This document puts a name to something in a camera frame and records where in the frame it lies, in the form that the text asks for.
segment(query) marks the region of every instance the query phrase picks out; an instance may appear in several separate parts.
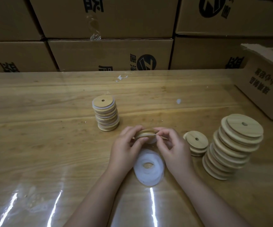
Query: person's left hand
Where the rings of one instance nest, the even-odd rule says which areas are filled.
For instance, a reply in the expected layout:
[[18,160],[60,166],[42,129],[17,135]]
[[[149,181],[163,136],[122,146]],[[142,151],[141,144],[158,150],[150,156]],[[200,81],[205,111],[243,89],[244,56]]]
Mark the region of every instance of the person's left hand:
[[128,171],[134,166],[142,145],[148,141],[148,137],[139,138],[131,146],[132,138],[136,132],[144,130],[141,125],[126,127],[114,141],[109,158],[108,170],[120,176],[126,176]]

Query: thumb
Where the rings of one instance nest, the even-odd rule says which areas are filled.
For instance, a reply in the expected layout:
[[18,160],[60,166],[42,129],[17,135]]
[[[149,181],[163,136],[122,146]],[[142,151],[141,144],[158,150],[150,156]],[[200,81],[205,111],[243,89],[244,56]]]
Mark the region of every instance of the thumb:
[[165,157],[169,153],[169,149],[164,143],[164,140],[161,138],[161,136],[157,135],[157,148],[161,152],[161,154]]
[[137,141],[135,141],[134,145],[131,147],[131,151],[134,153],[139,153],[139,151],[142,148],[142,145],[145,144],[145,142],[148,141],[148,137],[139,138]]

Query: circular logo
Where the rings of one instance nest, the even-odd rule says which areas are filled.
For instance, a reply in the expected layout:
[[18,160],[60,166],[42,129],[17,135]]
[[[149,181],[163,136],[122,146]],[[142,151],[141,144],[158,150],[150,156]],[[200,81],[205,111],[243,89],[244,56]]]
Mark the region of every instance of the circular logo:
[[145,54],[139,57],[136,67],[139,71],[154,70],[157,66],[157,60],[150,54]]
[[199,0],[199,12],[209,18],[217,15],[225,5],[226,0]]

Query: round hole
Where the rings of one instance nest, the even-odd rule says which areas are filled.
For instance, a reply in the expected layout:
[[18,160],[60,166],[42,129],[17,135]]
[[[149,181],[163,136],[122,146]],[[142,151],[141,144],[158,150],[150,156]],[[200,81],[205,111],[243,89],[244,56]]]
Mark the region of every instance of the round hole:
[[143,167],[146,168],[146,169],[149,169],[149,168],[151,168],[152,166],[153,166],[152,163],[144,163],[144,164],[143,164]]

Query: forearm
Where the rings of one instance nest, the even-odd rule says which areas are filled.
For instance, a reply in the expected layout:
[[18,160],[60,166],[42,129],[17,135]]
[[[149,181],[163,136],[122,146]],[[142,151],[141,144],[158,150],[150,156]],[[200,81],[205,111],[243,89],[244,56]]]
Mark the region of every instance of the forearm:
[[124,177],[107,169],[64,227],[106,226],[114,197]]
[[196,173],[177,179],[206,227],[241,227],[250,225]]

